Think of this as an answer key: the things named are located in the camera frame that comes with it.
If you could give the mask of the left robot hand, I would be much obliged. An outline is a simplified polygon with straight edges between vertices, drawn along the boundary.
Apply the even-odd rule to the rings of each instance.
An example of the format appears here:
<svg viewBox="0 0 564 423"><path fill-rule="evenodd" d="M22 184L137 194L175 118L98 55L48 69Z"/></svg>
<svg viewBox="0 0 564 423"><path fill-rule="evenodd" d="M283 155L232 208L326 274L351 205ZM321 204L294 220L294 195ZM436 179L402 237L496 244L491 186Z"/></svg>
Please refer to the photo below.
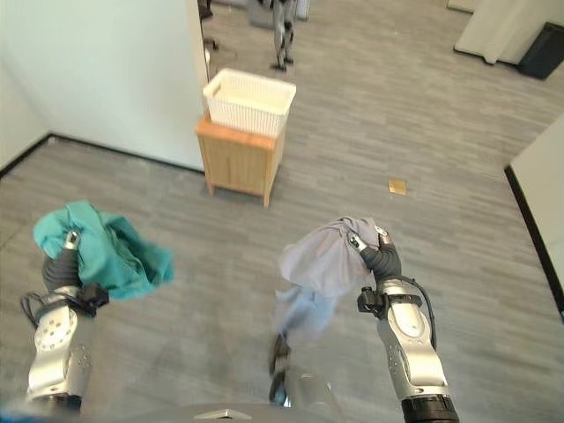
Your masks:
<svg viewBox="0 0 564 423"><path fill-rule="evenodd" d="M56 258L46 257L42 267L43 284L49 292L65 287L81 288L79 277L78 246L80 233L67 233L63 248Z"/></svg>

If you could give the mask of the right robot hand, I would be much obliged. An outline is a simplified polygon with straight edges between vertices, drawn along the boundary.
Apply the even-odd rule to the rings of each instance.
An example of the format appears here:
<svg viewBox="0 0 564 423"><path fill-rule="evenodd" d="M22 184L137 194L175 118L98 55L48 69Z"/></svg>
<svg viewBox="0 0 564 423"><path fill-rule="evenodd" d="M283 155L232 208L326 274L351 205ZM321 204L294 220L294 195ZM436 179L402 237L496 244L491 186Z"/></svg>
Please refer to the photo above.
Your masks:
<svg viewBox="0 0 564 423"><path fill-rule="evenodd" d="M349 232L347 240L359 253L376 283L388 278L399 278L402 275L401 259L390 234L379 226L375 226L375 231L378 238L377 248L366 244L355 232Z"/></svg>

